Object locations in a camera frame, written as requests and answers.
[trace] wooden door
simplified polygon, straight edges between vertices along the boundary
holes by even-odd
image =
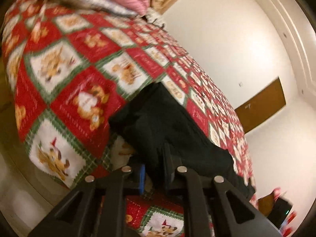
[[[280,79],[252,97],[249,101],[236,108],[244,132],[254,129],[286,105]]]

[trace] metal rivet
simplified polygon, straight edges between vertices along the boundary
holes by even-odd
[[[223,183],[224,177],[222,177],[221,175],[217,175],[216,177],[214,177],[214,181],[217,183]]]
[[[87,183],[92,183],[94,181],[94,176],[93,175],[88,175],[84,179]]]
[[[179,173],[185,173],[187,170],[188,170],[188,169],[187,169],[185,166],[179,166],[179,167],[177,168],[177,171],[178,171]]]
[[[124,166],[121,168],[121,170],[124,172],[124,173],[129,173],[132,171],[132,168],[130,166]]]

